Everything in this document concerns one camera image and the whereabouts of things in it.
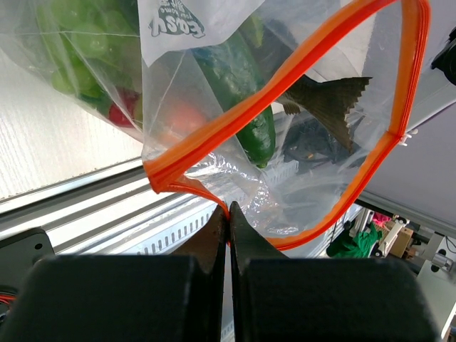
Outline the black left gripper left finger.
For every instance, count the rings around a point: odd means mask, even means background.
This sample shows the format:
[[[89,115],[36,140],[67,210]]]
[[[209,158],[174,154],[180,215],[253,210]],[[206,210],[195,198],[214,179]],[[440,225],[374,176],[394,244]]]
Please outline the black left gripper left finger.
[[[218,341],[226,217],[216,209],[165,255],[61,255],[37,263],[3,341]]]

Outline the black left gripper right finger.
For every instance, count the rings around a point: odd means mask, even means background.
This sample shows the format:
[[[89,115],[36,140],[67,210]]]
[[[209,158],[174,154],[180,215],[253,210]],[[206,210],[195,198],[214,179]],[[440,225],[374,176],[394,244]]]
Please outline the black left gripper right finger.
[[[439,341],[409,268],[391,259],[289,258],[229,208],[237,341]]]

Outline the clear orange-zipper zip bag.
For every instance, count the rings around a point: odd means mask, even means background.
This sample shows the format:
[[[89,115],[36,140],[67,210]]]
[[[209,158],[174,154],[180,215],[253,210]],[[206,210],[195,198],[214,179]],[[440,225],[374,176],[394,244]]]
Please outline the clear orange-zipper zip bag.
[[[244,190],[245,217],[282,251],[325,232],[404,136],[430,26],[428,1],[136,1],[143,124],[121,128],[51,85],[39,2],[1,3],[1,201],[138,158],[155,192],[228,208],[235,201],[222,190]],[[231,122],[238,108],[221,109],[192,55],[236,32],[265,80],[252,111],[273,112],[276,149],[265,168],[250,163]],[[306,110],[287,115],[277,103],[303,75],[371,78],[346,116],[351,152]],[[160,115],[178,100],[207,122],[164,145]],[[296,174],[271,185],[266,169],[291,161]]]

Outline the red toy chili pepper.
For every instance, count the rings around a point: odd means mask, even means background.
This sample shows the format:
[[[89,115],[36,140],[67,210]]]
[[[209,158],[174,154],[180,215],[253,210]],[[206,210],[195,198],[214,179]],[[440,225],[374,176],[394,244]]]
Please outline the red toy chili pepper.
[[[119,91],[120,99],[126,107],[127,113],[124,113],[118,105],[113,103],[108,111],[109,121],[121,128],[132,128],[133,124],[141,128],[143,126],[142,95],[124,88],[120,88]]]

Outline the grey toy fish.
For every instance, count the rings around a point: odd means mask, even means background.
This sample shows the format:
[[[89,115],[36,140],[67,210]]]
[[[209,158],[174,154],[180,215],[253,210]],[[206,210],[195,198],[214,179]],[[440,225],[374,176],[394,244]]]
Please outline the grey toy fish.
[[[318,82],[303,75],[277,98],[287,115],[303,110],[315,117],[347,151],[353,150],[346,116],[371,81],[370,77]]]

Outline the dark green toy cucumber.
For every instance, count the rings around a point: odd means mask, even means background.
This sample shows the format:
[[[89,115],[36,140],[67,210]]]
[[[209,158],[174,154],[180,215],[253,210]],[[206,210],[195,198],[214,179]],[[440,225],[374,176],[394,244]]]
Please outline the dark green toy cucumber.
[[[192,49],[192,55],[224,112],[238,108],[231,120],[236,137],[251,164],[265,168],[276,149],[276,131],[270,105],[252,111],[250,98],[265,85],[260,68],[242,35],[225,42]]]

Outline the green toy lettuce leaf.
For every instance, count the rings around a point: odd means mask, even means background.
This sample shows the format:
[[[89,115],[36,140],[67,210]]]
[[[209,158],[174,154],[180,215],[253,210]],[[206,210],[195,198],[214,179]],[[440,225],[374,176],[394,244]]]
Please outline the green toy lettuce leaf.
[[[103,115],[133,109],[141,93],[136,1],[40,1],[36,23],[55,90]]]

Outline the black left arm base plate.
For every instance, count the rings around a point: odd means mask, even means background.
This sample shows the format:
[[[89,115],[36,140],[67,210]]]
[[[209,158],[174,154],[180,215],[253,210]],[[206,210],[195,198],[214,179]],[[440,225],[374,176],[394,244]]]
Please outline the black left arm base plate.
[[[34,264],[53,256],[47,233],[33,228],[1,240],[1,290],[17,291]]]

